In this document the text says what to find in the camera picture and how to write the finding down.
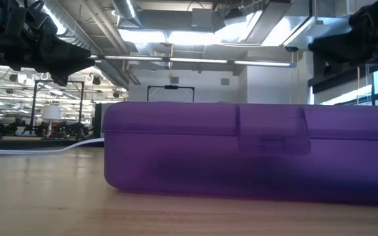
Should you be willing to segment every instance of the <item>ductwork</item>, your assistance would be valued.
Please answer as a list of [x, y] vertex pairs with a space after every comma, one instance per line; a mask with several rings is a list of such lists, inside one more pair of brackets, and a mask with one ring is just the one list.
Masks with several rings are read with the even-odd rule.
[[[68, 14], [64, 7], [57, 0], [45, 0], [43, 11], [50, 12], [51, 17], [55, 17], [66, 28], [66, 32], [58, 37], [66, 42], [83, 47], [91, 51], [92, 54], [102, 54], [102, 50], [84, 32], [79, 24]], [[122, 71], [116, 69], [110, 62], [103, 60], [96, 65], [105, 76], [116, 86], [127, 89], [128, 80]]]
[[134, 0], [112, 0], [112, 2], [121, 19], [141, 27], [141, 22], [138, 18], [137, 4], [135, 4]]

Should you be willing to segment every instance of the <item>white cable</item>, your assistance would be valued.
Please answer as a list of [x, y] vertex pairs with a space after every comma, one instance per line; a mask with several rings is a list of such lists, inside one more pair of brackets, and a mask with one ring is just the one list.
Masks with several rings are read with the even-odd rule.
[[57, 149], [57, 150], [39, 150], [39, 151], [33, 151], [33, 150], [0, 150], [0, 155], [36, 155], [36, 154], [53, 154], [53, 153], [60, 153], [63, 151], [68, 151], [69, 149], [75, 148], [77, 146], [81, 146], [84, 144], [91, 144], [96, 142], [104, 142], [104, 138], [95, 138], [92, 140], [85, 140], [82, 142], [78, 142], [76, 144], [70, 145], [68, 147], [65, 147], [63, 149]]

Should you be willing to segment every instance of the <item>table surface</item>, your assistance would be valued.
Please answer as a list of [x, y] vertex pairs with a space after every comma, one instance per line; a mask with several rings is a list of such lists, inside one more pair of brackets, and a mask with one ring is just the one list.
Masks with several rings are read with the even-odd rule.
[[122, 193], [88, 147], [0, 157], [0, 235], [378, 236], [378, 207]]

